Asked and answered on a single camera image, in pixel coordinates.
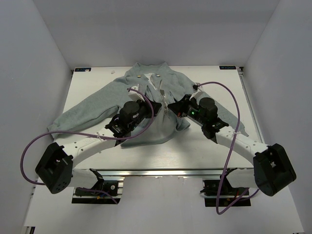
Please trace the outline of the grey zip-up jacket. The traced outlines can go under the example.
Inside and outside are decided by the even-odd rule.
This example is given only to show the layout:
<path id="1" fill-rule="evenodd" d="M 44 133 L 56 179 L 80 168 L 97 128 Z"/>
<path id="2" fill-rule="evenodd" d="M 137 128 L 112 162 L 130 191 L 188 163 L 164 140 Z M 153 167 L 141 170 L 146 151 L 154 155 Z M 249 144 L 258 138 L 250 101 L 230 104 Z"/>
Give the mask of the grey zip-up jacket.
<path id="1" fill-rule="evenodd" d="M 167 63 L 143 65 L 136 63 L 124 76 L 114 79 L 106 86 L 91 94 L 76 106 L 60 115 L 47 127 L 53 137 L 59 131 L 81 131 L 90 128 L 119 112 L 130 101 L 127 88 L 138 86 L 151 101 L 162 104 L 162 108 L 152 125 L 145 119 L 133 131 L 141 135 L 125 141 L 123 147 L 162 144 L 172 139 L 178 132 L 190 127 L 185 118 L 177 117 L 168 105 L 194 93 L 194 82 L 183 73 L 172 70 Z"/>

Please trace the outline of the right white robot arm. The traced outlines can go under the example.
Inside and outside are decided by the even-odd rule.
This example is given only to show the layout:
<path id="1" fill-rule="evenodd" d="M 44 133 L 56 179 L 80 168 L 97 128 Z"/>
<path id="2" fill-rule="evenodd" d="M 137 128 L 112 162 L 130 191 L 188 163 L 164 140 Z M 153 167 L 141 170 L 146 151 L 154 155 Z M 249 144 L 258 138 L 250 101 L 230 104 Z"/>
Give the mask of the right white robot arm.
<path id="1" fill-rule="evenodd" d="M 232 128 L 218 117 L 212 98 L 197 101 L 195 95 L 185 95 L 180 101 L 168 105 L 178 117 L 188 117 L 197 123 L 204 136 L 216 144 L 229 148 L 248 160 L 251 169 L 223 170 L 220 188 L 232 194 L 239 187 L 256 188 L 267 196 L 273 196 L 297 178 L 283 146 L 267 145 L 253 140 Z"/>

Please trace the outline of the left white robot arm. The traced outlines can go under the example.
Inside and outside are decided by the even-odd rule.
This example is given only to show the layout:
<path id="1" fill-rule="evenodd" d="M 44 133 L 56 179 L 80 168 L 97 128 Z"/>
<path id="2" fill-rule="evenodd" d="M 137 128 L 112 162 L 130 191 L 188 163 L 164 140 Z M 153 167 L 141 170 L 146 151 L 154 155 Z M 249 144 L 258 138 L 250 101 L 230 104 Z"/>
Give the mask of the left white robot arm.
<path id="1" fill-rule="evenodd" d="M 136 134 L 133 131 L 142 121 L 154 120 L 162 106 L 149 100 L 136 86 L 129 89 L 129 97 L 131 100 L 96 134 L 85 134 L 83 139 L 64 145 L 54 142 L 47 147 L 35 171 L 52 194 L 67 187 L 94 195 L 104 192 L 104 179 L 97 170 L 78 169 L 76 166 L 103 150 L 144 133 L 146 129 Z"/>

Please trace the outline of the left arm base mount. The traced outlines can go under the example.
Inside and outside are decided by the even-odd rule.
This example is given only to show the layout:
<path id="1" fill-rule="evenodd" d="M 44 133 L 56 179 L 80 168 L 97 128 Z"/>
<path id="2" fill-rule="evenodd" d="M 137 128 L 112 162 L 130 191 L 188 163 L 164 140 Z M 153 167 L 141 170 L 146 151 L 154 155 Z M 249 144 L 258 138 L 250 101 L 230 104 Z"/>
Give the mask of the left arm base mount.
<path id="1" fill-rule="evenodd" d="M 74 189 L 72 204 L 117 205 L 122 196 L 123 177 L 106 176 L 104 182 L 91 191 Z"/>

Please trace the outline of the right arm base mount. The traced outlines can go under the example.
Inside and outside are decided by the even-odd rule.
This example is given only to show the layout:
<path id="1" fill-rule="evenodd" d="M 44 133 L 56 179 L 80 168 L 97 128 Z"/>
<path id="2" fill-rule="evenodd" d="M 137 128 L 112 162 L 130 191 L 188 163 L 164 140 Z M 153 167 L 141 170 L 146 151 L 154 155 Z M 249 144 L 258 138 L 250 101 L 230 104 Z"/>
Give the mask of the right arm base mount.
<path id="1" fill-rule="evenodd" d="M 203 187 L 200 190 L 199 195 L 204 198 L 206 207 L 215 207 L 222 170 L 199 170 L 199 172 L 203 181 Z M 232 187 L 225 178 L 221 187 L 219 206 L 221 208 L 226 208 L 236 198 L 243 194 L 244 190 L 243 187 Z"/>

